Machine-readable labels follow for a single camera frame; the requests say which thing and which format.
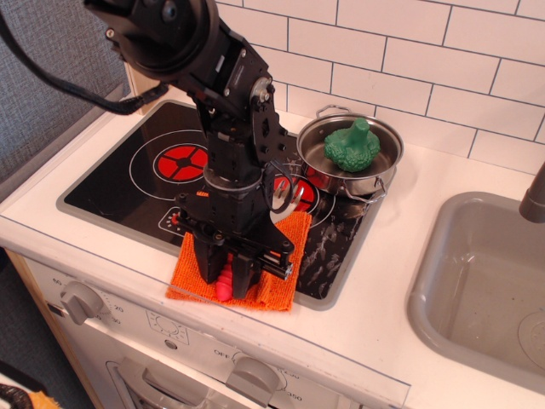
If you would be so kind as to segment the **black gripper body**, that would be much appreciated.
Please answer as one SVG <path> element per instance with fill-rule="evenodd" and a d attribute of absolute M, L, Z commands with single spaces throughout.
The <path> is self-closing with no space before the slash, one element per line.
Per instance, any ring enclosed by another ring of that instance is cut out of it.
<path fill-rule="evenodd" d="M 265 271 L 287 279 L 295 246 L 270 219 L 271 210 L 282 212 L 293 197 L 295 184 L 287 183 L 288 198 L 278 209 L 273 208 L 273 181 L 238 190 L 210 186 L 204 192 L 179 193 L 175 196 L 178 224 L 193 235 L 194 241 L 223 245 L 228 255 L 242 254 L 258 261 L 260 276 Z"/>

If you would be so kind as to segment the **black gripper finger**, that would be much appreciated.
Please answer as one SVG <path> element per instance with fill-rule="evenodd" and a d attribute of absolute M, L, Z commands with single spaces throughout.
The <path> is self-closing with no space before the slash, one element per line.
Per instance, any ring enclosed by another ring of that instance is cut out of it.
<path fill-rule="evenodd" d="M 207 285 L 213 284 L 227 263 L 227 248 L 223 245 L 207 244 L 202 240 L 195 239 L 194 252 L 202 280 Z"/>
<path fill-rule="evenodd" d="M 239 254 L 232 260 L 232 295 L 245 299 L 249 289 L 260 281 L 260 263 L 251 257 Z"/>

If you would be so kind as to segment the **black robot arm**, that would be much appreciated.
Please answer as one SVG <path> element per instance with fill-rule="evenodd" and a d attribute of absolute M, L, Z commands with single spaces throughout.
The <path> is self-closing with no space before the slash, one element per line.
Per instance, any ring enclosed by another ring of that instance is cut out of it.
<path fill-rule="evenodd" d="M 288 133 L 267 63 L 220 18 L 213 1 L 88 1 L 113 49 L 144 76 L 185 91 L 207 141 L 206 194 L 178 195 L 202 279 L 232 267 L 243 299 L 263 272 L 286 278 L 294 245 L 273 224 L 275 177 Z"/>

